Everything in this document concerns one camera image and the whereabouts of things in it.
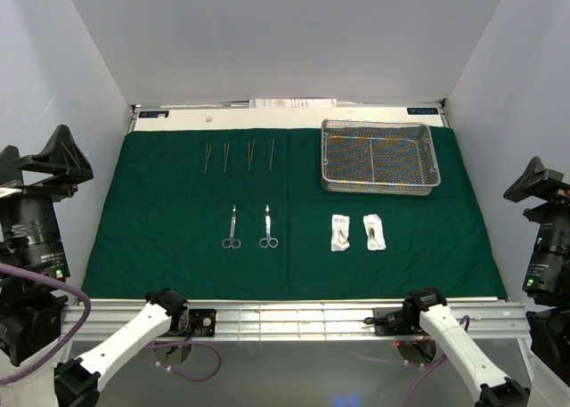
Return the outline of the steel tweezers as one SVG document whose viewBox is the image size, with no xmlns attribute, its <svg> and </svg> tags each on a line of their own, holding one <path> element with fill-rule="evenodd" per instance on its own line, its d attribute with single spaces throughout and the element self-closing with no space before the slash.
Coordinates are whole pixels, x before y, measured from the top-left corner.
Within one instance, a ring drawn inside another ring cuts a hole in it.
<svg viewBox="0 0 570 407">
<path fill-rule="evenodd" d="M 230 150 L 231 144 L 230 142 L 224 143 L 224 174 L 227 174 L 229 168 L 229 159 L 230 159 Z"/>
<path fill-rule="evenodd" d="M 206 150 L 205 150 L 205 160 L 204 160 L 204 175 L 208 173 L 208 163 L 209 163 L 211 151 L 212 151 L 212 144 L 207 143 Z"/>
<path fill-rule="evenodd" d="M 272 138 L 268 141 L 268 170 L 273 170 L 273 157 L 274 157 L 275 139 Z"/>
<path fill-rule="evenodd" d="M 248 171 L 251 170 L 255 152 L 256 140 L 248 141 Z"/>
</svg>

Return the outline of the green surgical cloth wrap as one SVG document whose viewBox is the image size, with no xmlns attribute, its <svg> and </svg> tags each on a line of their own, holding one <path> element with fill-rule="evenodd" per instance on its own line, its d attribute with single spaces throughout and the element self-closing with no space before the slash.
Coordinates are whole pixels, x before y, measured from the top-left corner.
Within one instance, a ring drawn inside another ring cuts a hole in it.
<svg viewBox="0 0 570 407">
<path fill-rule="evenodd" d="M 292 301 L 399 298 L 435 287 L 447 297 L 504 297 L 454 132 L 436 127 L 432 135 L 442 182 L 418 197 L 324 190 L 316 129 L 132 132 L 83 290 L 94 298 L 140 298 L 169 288 L 190 299 Z M 224 249 L 233 205 L 241 246 Z M 266 205 L 277 248 L 259 246 Z M 383 224 L 382 251 L 367 249 L 363 217 L 373 214 Z M 350 217 L 345 251 L 330 249 L 333 215 Z"/>
</svg>

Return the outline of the plastic packet black yellow part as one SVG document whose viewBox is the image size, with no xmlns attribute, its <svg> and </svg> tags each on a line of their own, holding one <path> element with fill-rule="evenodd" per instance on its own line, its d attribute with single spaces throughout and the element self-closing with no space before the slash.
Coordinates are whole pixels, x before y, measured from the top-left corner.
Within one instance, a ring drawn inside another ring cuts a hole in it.
<svg viewBox="0 0 570 407">
<path fill-rule="evenodd" d="M 367 249 L 369 251 L 382 251 L 387 248 L 381 218 L 376 215 L 363 217 L 364 229 L 367 236 Z"/>
</svg>

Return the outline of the metal mesh instrument tray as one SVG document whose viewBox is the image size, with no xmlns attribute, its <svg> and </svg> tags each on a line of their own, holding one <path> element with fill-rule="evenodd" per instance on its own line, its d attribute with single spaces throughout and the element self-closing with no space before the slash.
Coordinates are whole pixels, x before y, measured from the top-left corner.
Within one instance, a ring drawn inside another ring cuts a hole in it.
<svg viewBox="0 0 570 407">
<path fill-rule="evenodd" d="M 321 157 L 327 191 L 427 196 L 441 183 L 431 130 L 423 123 L 326 119 Z"/>
</svg>

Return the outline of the plastic packet printed label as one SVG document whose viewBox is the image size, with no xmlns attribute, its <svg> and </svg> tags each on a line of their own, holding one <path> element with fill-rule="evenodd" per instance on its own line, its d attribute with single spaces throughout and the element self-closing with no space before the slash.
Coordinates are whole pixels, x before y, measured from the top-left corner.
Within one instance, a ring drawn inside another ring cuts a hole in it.
<svg viewBox="0 0 570 407">
<path fill-rule="evenodd" d="M 349 229 L 349 216 L 333 215 L 331 217 L 330 249 L 332 252 L 345 251 L 350 247 Z"/>
</svg>

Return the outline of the steel surgical scissors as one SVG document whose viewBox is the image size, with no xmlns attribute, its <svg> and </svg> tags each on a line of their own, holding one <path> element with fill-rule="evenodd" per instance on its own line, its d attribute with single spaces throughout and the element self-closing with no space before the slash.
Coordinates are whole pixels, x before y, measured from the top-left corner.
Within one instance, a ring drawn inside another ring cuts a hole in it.
<svg viewBox="0 0 570 407">
<path fill-rule="evenodd" d="M 259 240 L 259 246 L 263 249 L 277 248 L 279 245 L 278 239 L 272 236 L 271 228 L 272 228 L 272 219 L 271 219 L 270 207 L 268 205 L 266 205 L 265 206 L 265 236 Z"/>
</svg>

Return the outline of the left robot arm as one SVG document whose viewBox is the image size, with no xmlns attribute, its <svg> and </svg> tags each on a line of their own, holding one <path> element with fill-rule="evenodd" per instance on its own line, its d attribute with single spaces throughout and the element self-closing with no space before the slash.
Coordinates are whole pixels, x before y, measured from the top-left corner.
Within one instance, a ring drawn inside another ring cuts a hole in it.
<svg viewBox="0 0 570 407">
<path fill-rule="evenodd" d="M 148 294 L 142 310 L 98 346 L 60 358 L 92 303 L 66 282 L 69 265 L 54 205 L 93 177 L 65 125 L 38 154 L 21 156 L 11 145 L 1 152 L 3 406 L 94 406 L 109 380 L 153 340 L 188 327 L 186 299 L 162 289 Z"/>
</svg>

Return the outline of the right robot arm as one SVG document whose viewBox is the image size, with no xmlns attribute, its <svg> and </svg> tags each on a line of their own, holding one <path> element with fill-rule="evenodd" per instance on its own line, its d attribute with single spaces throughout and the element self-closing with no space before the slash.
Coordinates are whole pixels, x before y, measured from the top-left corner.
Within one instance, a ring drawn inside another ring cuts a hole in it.
<svg viewBox="0 0 570 407">
<path fill-rule="evenodd" d="M 545 308 L 525 315 L 534 358 L 530 387 L 523 387 L 484 354 L 438 290 L 418 290 L 404 298 L 404 327 L 413 333 L 425 331 L 434 339 L 476 406 L 569 404 L 569 185 L 563 177 L 534 157 L 503 194 L 514 203 L 529 197 L 542 201 L 523 213 L 539 229 L 522 290 Z"/>
</svg>

